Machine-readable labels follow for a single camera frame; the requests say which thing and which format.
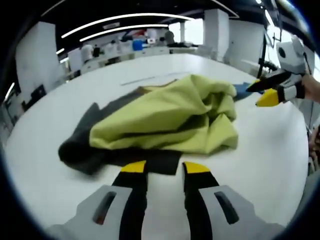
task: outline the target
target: white pillar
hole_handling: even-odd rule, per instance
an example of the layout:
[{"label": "white pillar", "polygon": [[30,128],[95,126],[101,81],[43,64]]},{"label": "white pillar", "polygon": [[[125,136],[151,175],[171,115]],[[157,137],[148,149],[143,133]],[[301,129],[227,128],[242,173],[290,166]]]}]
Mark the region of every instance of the white pillar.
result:
[{"label": "white pillar", "polygon": [[245,72],[256,71],[262,55],[265,28],[254,22],[230,20],[230,65]]},{"label": "white pillar", "polygon": [[181,43],[185,41],[185,30],[186,30],[185,22],[181,22],[180,23],[180,42]]},{"label": "white pillar", "polygon": [[218,61],[229,48],[229,15],[220,9],[204,11],[204,45],[211,47]]},{"label": "white pillar", "polygon": [[56,26],[38,22],[19,42],[15,60],[23,100],[28,103],[31,93],[40,85],[48,93],[63,75],[56,54]]},{"label": "white pillar", "polygon": [[82,61],[80,48],[76,48],[68,52],[68,58],[71,72],[81,70],[81,67],[84,63]]}]

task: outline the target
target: desk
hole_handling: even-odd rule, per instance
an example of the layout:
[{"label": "desk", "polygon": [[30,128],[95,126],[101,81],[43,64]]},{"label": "desk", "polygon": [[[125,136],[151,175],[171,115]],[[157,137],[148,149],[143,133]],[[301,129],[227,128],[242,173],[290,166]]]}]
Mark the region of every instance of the desk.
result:
[{"label": "desk", "polygon": [[169,47],[172,54],[194,54],[198,48],[191,47]]},{"label": "desk", "polygon": [[[88,178],[59,160],[59,145],[72,134],[88,107],[93,102],[103,107],[138,86],[165,84],[186,72],[238,84],[255,80],[196,55],[141,57],[79,76],[43,97],[19,119],[5,148],[6,164],[19,196],[41,226],[65,223],[81,201],[102,185],[111,184],[120,171],[120,167],[108,165],[97,178]],[[260,218],[286,226],[298,207],[307,177],[305,121],[290,102],[256,107],[259,97],[253,93],[235,104],[236,150],[212,156],[183,155],[180,161],[206,165],[221,185],[252,202]],[[147,199],[143,239],[188,239],[181,164],[176,176],[149,174]]]}]

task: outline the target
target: yellow-green fabric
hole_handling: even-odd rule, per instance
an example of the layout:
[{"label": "yellow-green fabric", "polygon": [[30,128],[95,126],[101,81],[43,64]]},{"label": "yellow-green fabric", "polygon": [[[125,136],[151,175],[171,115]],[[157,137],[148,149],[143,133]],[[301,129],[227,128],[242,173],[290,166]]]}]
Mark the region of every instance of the yellow-green fabric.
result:
[{"label": "yellow-green fabric", "polygon": [[198,154],[209,154],[221,146],[237,147],[238,134],[232,125],[237,92],[232,84],[189,75],[148,90],[94,125],[90,146]]}]

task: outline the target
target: dark gray cloth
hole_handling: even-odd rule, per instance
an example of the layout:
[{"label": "dark gray cloth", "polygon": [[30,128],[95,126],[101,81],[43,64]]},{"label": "dark gray cloth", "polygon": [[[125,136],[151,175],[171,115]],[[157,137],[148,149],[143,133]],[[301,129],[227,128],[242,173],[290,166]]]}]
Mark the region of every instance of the dark gray cloth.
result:
[{"label": "dark gray cloth", "polygon": [[304,211],[306,205],[309,203],[310,199],[312,198],[313,194],[316,192],[316,189],[318,189],[318,187],[320,187],[320,170],[314,172],[306,178],[300,204],[291,221],[296,220],[297,217]]},{"label": "dark gray cloth", "polygon": [[60,160],[70,168],[88,175],[97,173],[105,164],[125,166],[143,160],[147,161],[146,165],[149,172],[175,175],[182,155],[179,151],[133,147],[108,150],[90,146],[90,130],[96,123],[141,96],[143,96],[143,92],[139,92],[137,89],[110,102],[102,109],[99,109],[99,106],[93,103],[80,119],[72,136],[59,147]]}]

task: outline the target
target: curved ceiling light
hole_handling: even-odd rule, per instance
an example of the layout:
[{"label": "curved ceiling light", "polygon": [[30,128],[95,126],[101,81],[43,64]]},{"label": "curved ceiling light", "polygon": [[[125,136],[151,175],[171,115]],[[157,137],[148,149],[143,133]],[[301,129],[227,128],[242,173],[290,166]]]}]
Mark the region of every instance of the curved ceiling light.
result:
[{"label": "curved ceiling light", "polygon": [[56,52],[56,54],[58,55],[58,54],[62,53],[64,50],[65,50],[64,48],[61,48],[60,50],[58,50],[58,51]]},{"label": "curved ceiling light", "polygon": [[239,15],[232,11],[230,8],[228,8],[227,6],[223,5],[221,2],[219,2],[218,0],[211,0],[212,2],[215,2],[216,4],[218,4],[219,6],[223,7],[225,10],[229,11],[229,13],[232,13],[234,16],[230,16],[230,19],[239,19]]},{"label": "curved ceiling light", "polygon": [[93,21],[90,22],[88,24],[85,24],[83,26],[77,27],[76,29],[73,29],[69,32],[67,32],[66,34],[63,34],[61,36],[62,39],[64,39],[65,37],[74,34],[75,32],[85,29],[87,27],[90,27],[92,25],[95,24],[100,24],[103,22],[107,22],[107,21],[111,21],[111,20],[115,20],[115,19],[124,19],[124,18],[132,18],[132,17],[167,17],[167,18],[176,18],[176,19],[184,19],[184,20],[194,20],[194,18],[192,17],[188,17],[188,16],[180,16],[180,15],[175,15],[175,14],[166,14],[166,13],[133,13],[133,14],[125,14],[125,15],[119,15],[119,16],[112,16],[112,17],[107,17],[104,19],[100,19],[97,21]]},{"label": "curved ceiling light", "polygon": [[15,83],[12,83],[11,86],[10,86],[10,88],[9,88],[9,90],[8,90],[8,92],[6,93],[6,95],[5,95],[5,97],[4,97],[4,100],[5,100],[5,101],[8,99],[8,97],[9,97],[12,89],[14,88],[14,86],[15,86]]},{"label": "curved ceiling light", "polygon": [[85,40],[94,38],[94,37],[102,35],[102,34],[108,34],[108,33],[112,33],[112,32],[115,32],[115,31],[120,31],[120,30],[136,29],[136,28],[167,28],[168,26],[169,25],[167,25],[167,24],[142,24],[142,25],[123,26],[123,27],[118,27],[118,28],[114,28],[114,29],[111,29],[111,30],[101,31],[101,32],[95,33],[95,34],[90,35],[90,36],[86,36],[84,38],[81,38],[80,42],[83,42]]}]

